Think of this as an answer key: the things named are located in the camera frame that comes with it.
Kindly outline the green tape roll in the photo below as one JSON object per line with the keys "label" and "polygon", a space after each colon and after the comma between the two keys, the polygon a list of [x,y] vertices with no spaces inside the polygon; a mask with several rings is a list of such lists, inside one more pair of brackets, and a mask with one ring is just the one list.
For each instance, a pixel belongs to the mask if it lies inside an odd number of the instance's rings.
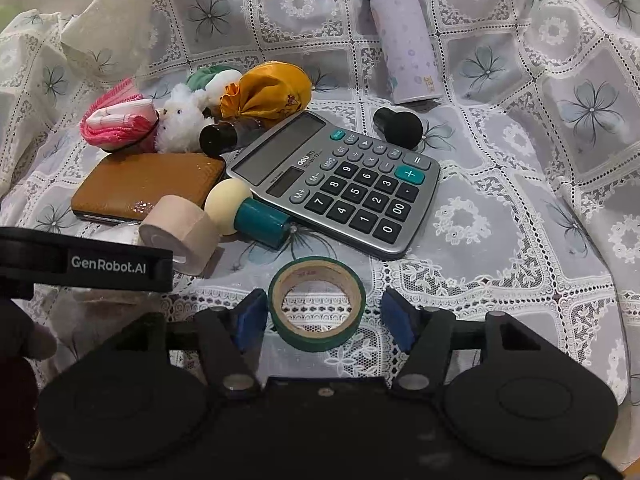
{"label": "green tape roll", "polygon": [[359,276],[341,261],[312,256],[287,263],[268,289],[274,329],[290,346],[326,352],[358,330],[367,295]]}

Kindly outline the beige tape roll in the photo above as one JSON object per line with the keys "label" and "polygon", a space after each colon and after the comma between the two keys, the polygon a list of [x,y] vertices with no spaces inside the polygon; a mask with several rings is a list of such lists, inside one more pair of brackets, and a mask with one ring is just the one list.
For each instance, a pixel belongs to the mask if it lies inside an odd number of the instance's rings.
{"label": "beige tape roll", "polygon": [[139,238],[144,246],[170,250],[177,272],[197,276],[213,257],[220,234],[201,207],[186,198],[165,195],[141,222]]}

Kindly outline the teal cream sponge applicator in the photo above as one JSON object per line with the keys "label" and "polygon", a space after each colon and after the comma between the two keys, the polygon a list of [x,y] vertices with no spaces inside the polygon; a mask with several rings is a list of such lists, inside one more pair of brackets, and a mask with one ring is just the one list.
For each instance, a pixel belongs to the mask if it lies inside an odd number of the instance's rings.
{"label": "teal cream sponge applicator", "polygon": [[281,247],[290,236],[290,217],[256,200],[248,185],[239,179],[216,184],[206,197],[204,211],[221,236],[241,233],[271,248]]}

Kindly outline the pink white cloth bundle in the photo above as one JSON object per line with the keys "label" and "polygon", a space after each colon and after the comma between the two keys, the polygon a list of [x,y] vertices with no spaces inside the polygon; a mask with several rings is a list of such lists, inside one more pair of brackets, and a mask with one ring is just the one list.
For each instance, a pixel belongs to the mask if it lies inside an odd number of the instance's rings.
{"label": "pink white cloth bundle", "polygon": [[100,96],[79,123],[82,138],[107,153],[155,151],[160,115],[153,100],[145,98],[131,78]]}

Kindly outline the yellow orange cloth pouch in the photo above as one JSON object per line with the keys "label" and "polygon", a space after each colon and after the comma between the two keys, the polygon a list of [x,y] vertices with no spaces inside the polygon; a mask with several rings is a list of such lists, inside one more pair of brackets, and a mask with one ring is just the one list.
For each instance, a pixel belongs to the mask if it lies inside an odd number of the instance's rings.
{"label": "yellow orange cloth pouch", "polygon": [[270,61],[227,84],[219,108],[224,119],[251,117],[273,126],[303,110],[311,93],[312,83],[301,67]]}

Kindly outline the brown leather wallet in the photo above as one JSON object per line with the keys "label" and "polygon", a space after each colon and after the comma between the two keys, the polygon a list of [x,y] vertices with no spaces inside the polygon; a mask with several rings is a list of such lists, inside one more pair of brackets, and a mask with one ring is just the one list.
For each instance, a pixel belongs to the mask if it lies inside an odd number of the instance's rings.
{"label": "brown leather wallet", "polygon": [[117,153],[96,165],[70,200],[78,218],[143,220],[165,195],[202,206],[226,163],[201,153]]}

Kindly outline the grey desk calculator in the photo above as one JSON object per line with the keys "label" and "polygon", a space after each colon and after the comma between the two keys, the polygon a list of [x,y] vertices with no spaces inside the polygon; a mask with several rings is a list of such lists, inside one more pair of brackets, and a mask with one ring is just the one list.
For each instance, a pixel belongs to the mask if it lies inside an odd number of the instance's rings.
{"label": "grey desk calculator", "polygon": [[294,220],[394,260],[408,252],[431,208],[440,166],[299,112],[244,148],[227,172]]}

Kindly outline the dark bottle black cap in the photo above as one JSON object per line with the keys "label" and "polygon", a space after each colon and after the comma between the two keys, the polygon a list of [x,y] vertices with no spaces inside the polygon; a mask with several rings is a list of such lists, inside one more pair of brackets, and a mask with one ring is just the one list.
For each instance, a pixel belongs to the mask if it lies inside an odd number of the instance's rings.
{"label": "dark bottle black cap", "polygon": [[265,132],[253,118],[222,120],[204,127],[200,133],[201,151],[209,157],[246,148]]}

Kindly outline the black sponge applicator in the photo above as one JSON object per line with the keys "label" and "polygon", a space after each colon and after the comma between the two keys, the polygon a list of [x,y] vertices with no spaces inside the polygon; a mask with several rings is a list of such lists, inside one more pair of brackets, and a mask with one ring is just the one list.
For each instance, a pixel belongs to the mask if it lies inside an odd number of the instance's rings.
{"label": "black sponge applicator", "polygon": [[381,107],[374,113],[373,123],[388,143],[401,148],[414,150],[422,140],[421,119],[411,112],[394,112]]}

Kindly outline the white lace floral cloth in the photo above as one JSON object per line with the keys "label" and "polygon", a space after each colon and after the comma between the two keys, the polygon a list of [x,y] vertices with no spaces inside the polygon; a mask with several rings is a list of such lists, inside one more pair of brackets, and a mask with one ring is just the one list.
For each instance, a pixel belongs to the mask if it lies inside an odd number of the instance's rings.
{"label": "white lace floral cloth", "polygon": [[[378,317],[393,287],[460,318],[505,310],[597,374],[622,406],[608,458],[639,455],[639,0],[420,0],[444,94],[416,108],[442,167],[408,254],[382,262],[311,229],[279,250],[222,244],[204,278],[160,300],[171,321],[232,307],[285,263],[337,258],[363,281],[358,332],[320,354],[276,334],[262,372],[393,376],[404,356]],[[1,221],[134,238],[79,219],[70,200],[101,160],[78,124],[134,77],[162,104],[208,66],[300,66],[310,107],[372,134],[390,102],[366,0],[16,0],[1,14]]]}

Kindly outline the white plush toy green hat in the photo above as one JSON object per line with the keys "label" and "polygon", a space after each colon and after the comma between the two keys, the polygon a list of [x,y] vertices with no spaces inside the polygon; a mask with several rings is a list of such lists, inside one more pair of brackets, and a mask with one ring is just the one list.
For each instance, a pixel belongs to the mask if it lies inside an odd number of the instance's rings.
{"label": "white plush toy green hat", "polygon": [[158,110],[160,122],[154,148],[157,153],[201,151],[200,134],[221,118],[220,100],[229,84],[237,84],[242,73],[227,65],[200,68],[185,84],[176,84],[169,99]]}

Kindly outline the purple thermos bottle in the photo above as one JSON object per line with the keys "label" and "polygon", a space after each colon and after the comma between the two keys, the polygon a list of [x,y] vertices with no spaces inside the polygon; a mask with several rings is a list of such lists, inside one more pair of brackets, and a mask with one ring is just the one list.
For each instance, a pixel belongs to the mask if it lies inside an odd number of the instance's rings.
{"label": "purple thermos bottle", "polygon": [[444,95],[420,0],[369,0],[396,104]]}

